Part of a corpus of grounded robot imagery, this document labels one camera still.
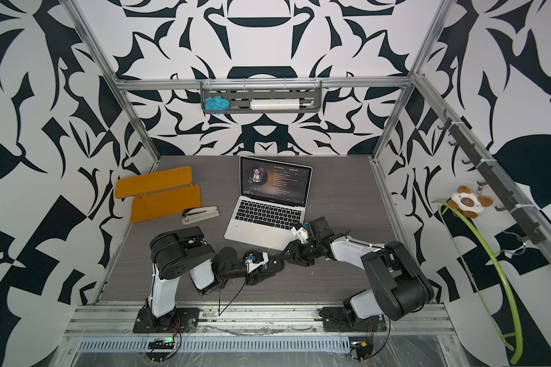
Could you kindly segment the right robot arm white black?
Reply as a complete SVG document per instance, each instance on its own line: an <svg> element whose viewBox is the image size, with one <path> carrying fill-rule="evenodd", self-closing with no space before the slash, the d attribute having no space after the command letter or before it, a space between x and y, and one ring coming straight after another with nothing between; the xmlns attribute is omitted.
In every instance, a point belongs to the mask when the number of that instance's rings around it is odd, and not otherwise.
<svg viewBox="0 0 551 367"><path fill-rule="evenodd" d="M370 288L344 301L344 322L354 324L370 317L397 321L422 310L434 298L433 287L404 244L373 244L347 233L336 233L326 218L319 217L291 229L292 240L280 257L309 267L325 257L363 270Z"/></svg>

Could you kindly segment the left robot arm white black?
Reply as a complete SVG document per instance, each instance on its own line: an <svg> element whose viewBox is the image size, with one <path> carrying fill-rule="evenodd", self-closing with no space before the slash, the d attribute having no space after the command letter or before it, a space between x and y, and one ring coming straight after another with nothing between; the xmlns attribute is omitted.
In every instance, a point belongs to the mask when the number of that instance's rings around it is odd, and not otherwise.
<svg viewBox="0 0 551 367"><path fill-rule="evenodd" d="M200 227L164 232L150 243L152 288L146 307L154 320L176 310L176 294L182 275L188 275L200 295L222 290L227 281L242 278L246 286L257 285L285 268L279 257L251 251L239 257L224 247L216 253Z"/></svg>

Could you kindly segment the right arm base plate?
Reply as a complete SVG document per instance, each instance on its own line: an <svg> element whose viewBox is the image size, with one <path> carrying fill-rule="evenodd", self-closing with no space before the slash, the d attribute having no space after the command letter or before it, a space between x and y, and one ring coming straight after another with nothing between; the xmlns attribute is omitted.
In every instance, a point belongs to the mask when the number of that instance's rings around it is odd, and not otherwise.
<svg viewBox="0 0 551 367"><path fill-rule="evenodd" d="M372 316L367 319L359 319L353 311L347 307L323 307L318 315L322 319L326 332L386 332L387 321L385 316Z"/></svg>

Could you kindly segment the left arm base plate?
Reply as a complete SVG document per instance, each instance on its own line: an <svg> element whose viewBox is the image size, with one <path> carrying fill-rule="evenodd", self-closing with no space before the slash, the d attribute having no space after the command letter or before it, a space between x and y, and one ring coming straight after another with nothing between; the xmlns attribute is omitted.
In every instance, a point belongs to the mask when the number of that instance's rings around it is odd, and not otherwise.
<svg viewBox="0 0 551 367"><path fill-rule="evenodd" d="M155 317L150 306L142 307L133 326L133 333L193 333L198 325L199 308L178 307L166 315Z"/></svg>

